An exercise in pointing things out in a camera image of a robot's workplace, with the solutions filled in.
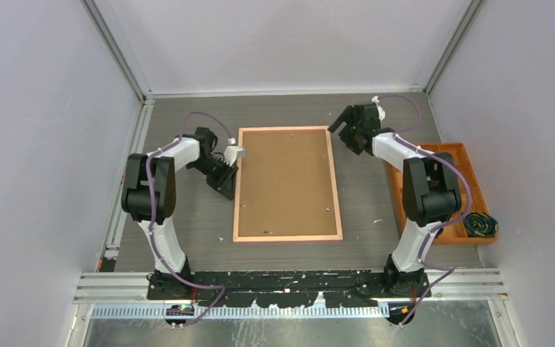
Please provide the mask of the blue yellow rolled item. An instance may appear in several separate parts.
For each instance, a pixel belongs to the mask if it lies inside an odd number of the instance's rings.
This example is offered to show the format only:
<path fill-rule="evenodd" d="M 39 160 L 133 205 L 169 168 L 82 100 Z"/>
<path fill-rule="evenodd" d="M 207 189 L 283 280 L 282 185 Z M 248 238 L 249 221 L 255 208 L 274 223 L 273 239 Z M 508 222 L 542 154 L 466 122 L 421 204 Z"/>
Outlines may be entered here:
<path fill-rule="evenodd" d="M 483 211 L 468 213 L 463 219 L 463 225 L 469 237 L 490 238 L 499 230 L 497 220 Z"/>

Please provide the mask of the aluminium front rail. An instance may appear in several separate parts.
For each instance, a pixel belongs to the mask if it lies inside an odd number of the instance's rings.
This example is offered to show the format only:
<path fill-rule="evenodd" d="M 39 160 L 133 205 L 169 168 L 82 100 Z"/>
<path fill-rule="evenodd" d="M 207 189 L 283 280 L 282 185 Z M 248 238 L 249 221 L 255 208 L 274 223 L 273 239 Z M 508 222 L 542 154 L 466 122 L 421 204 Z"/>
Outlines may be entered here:
<path fill-rule="evenodd" d="M 371 301 L 506 300 L 496 269 L 457 269 L 450 275 L 427 270 L 417 284 L 388 288 L 377 270 L 197 272 L 197 287 L 152 273 L 84 273 L 74 294 L 76 303 L 128 301 L 193 301 L 209 305 L 225 288 L 219 305 L 226 307 L 309 307 L 324 301 L 330 307 L 364 307 Z"/>

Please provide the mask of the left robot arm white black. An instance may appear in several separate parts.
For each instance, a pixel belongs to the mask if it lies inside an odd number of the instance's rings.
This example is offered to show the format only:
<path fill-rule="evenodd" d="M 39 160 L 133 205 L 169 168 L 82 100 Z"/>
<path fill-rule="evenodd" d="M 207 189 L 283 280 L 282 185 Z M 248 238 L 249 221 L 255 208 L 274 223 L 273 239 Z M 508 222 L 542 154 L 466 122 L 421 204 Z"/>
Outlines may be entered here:
<path fill-rule="evenodd" d="M 122 210 L 144 232 L 154 258 L 154 270 L 147 277 L 151 294 L 185 299 L 196 284 L 189 261 L 177 239 L 173 214 L 176 208 L 176 173 L 194 169 L 206 183 L 233 200 L 237 161 L 245 149 L 229 138 L 225 150 L 215 154 L 218 137 L 199 127 L 151 153 L 133 153 L 126 162 Z"/>

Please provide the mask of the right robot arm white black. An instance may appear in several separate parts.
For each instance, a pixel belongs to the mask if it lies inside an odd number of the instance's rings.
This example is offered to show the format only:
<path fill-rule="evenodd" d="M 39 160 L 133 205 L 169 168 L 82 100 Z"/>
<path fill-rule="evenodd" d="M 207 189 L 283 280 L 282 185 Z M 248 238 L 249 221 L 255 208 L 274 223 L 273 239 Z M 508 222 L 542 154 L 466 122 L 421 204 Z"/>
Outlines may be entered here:
<path fill-rule="evenodd" d="M 423 279 L 426 254 L 435 236 L 462 206 L 465 177 L 449 153 L 433 153 L 383 127 L 384 110 L 377 104 L 347 106 L 329 125 L 346 147 L 382 159 L 402 174 L 405 226 L 396 249 L 387 258 L 382 283 L 387 293 L 403 296 Z"/>

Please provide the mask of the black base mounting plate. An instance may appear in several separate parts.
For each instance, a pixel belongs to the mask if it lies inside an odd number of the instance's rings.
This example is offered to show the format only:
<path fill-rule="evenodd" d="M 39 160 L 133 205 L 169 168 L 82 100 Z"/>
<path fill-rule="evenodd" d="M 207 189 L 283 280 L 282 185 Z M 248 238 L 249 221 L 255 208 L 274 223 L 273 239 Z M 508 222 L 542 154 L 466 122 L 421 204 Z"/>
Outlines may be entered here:
<path fill-rule="evenodd" d="M 412 301 L 431 294 L 427 275 L 389 283 L 375 270 L 199 271 L 185 274 L 186 283 L 154 271 L 145 278 L 149 300 L 184 300 L 201 307 L 307 308 L 318 299 L 329 308 L 372 307 L 377 299 Z"/>

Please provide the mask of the orange compartment tray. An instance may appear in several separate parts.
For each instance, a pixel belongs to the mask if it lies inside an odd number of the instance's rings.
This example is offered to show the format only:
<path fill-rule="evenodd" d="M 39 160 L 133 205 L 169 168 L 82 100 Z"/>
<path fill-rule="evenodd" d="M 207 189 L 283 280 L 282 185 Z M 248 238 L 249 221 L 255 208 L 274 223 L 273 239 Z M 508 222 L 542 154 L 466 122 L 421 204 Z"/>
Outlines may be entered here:
<path fill-rule="evenodd" d="M 478 186 L 476 175 L 474 174 L 473 167 L 470 163 L 467 151 L 463 143 L 448 142 L 448 143 L 420 143 L 422 149 L 433 151 L 435 153 L 447 152 L 452 155 L 455 161 L 455 166 L 459 172 L 465 177 L 468 186 L 471 190 L 472 206 L 471 211 L 487 213 L 489 210 L 483 198 L 481 189 Z M 405 226 L 406 216 L 402 206 L 403 195 L 403 175 L 391 164 L 386 165 L 387 177 L 390 183 L 392 193 L 392 202 L 395 211 L 395 219 L 397 224 L 397 234 L 403 233 Z M 498 239 L 498 236 L 473 236 L 465 228 L 463 221 L 455 223 L 444 229 L 443 233 L 435 238 L 435 245 L 445 246 L 465 246 L 465 245 L 484 245 L 491 244 Z"/>

